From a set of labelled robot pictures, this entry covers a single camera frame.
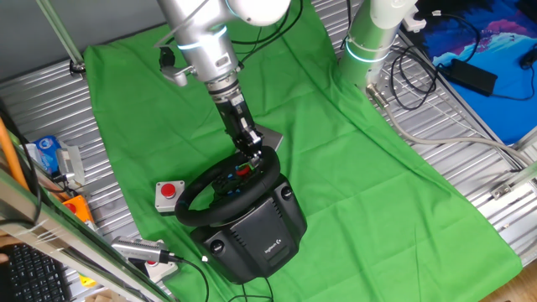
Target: blue fabric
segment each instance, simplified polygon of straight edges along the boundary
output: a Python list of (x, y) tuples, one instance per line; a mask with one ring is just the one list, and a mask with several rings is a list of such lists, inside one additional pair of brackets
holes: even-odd
[[(473, 6), (449, 13), (462, 16), (481, 30), (482, 41), (469, 63), (498, 76), (494, 94), (527, 97), (532, 93), (531, 70), (522, 70), (519, 61), (537, 43), (537, 24), (514, 3), (513, 0), (489, 0), (480, 8)], [(473, 31), (455, 20), (446, 19), (432, 26), (424, 36), (424, 45), (435, 65), (449, 65), (454, 58), (464, 60), (475, 45)], [(453, 86), (504, 143), (516, 143), (537, 127), (537, 96), (522, 102), (486, 97)]]

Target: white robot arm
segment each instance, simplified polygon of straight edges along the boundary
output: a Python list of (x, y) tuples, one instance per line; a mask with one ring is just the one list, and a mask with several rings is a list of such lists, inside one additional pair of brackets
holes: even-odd
[(161, 65), (168, 80), (187, 84), (192, 74), (206, 84), (235, 146), (255, 164), (262, 136), (256, 130), (237, 79), (238, 58), (225, 22), (240, 18), (266, 26), (280, 20), (290, 0), (157, 0), (188, 66)]
[(347, 34), (346, 51), (339, 62), (342, 74), (360, 90), (375, 84), (403, 23), (419, 31), (425, 20), (414, 20), (417, 0), (363, 0)]

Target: steering wheel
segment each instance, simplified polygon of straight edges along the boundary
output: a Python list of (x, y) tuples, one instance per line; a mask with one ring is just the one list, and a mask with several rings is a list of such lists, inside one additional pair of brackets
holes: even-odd
[(182, 224), (189, 227), (203, 227), (214, 224), (245, 211), (254, 201), (263, 195), (279, 177), (279, 160), (274, 149), (263, 146), (262, 158), (258, 172), (252, 176), (245, 185), (241, 186), (240, 193), (222, 198), (210, 208), (204, 210), (191, 210), (192, 201), (222, 173), (244, 164), (247, 158), (236, 153), (210, 167), (188, 185), (179, 196), (175, 204), (175, 216)]

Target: green screen fabric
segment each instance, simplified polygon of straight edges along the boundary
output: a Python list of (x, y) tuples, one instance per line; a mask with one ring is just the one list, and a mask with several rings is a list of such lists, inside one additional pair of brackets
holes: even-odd
[[(228, 27), (232, 39), (258, 33), (245, 24)], [(93, 112), (142, 237), (163, 239), (200, 265), (210, 301), (228, 301), (241, 287), (201, 262), (189, 239), (192, 228), (154, 209), (157, 182), (188, 183), (234, 152), (204, 85), (189, 76), (189, 85), (178, 87), (160, 74), (153, 44), (168, 31), (149, 30), (85, 52)], [(176, 56), (175, 65), (184, 65)], [(341, 78), (311, 5), (238, 77), (256, 123), (284, 135), (282, 173), (308, 222), (299, 253), (269, 278), (276, 301), (477, 301), (521, 270), (517, 255), (477, 209)], [(206, 192), (195, 204), (203, 207), (210, 197)], [(166, 285), (181, 301), (203, 301), (201, 276), (180, 267)], [(262, 279), (246, 290), (269, 294)]]

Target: metal grating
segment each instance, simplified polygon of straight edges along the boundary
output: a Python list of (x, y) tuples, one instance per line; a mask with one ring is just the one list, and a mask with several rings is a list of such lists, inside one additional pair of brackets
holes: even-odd
[[(359, 3), (359, 0), (352, 1), (354, 11)], [(346, 1), (314, 0), (312, 4), (326, 26), (336, 54), (341, 55), (339, 47), (348, 27)], [(411, 60), (406, 60), (403, 67), (409, 76), (412, 75), (414, 83), (428, 85), (430, 79)], [(383, 69), (385, 76), (388, 72), (389, 68)], [(397, 72), (396, 79), (401, 81)], [(380, 86), (392, 101), (385, 86), (386, 79), (383, 81)], [(404, 85), (397, 87), (398, 96), (405, 104), (415, 105), (421, 97)], [(69, 145), (80, 147), (86, 172), (85, 190), (91, 194), (88, 202), (105, 238), (110, 242), (116, 236), (139, 237), (92, 114), (87, 83), (79, 75), (71, 76), (69, 62), (2, 83), (0, 96), (28, 140), (53, 134)], [(457, 102), (442, 86), (429, 96), (420, 110), (406, 112), (394, 102), (390, 105), (401, 125), (423, 138), (481, 136), (485, 133), (479, 123), (486, 125), (472, 118), (472, 114), (476, 116), (475, 112), (464, 101)], [(537, 258), (537, 195), (534, 187), (522, 186), (501, 200), (494, 200), (489, 193), (512, 175), (513, 167), (504, 155), (473, 143), (411, 146), (491, 222), (523, 259), (524, 265)], [(537, 159), (537, 139), (529, 138), (521, 148), (533, 160)], [(66, 273), (73, 300), (83, 300), (95, 289), (82, 287), (78, 274), (72, 269)]]

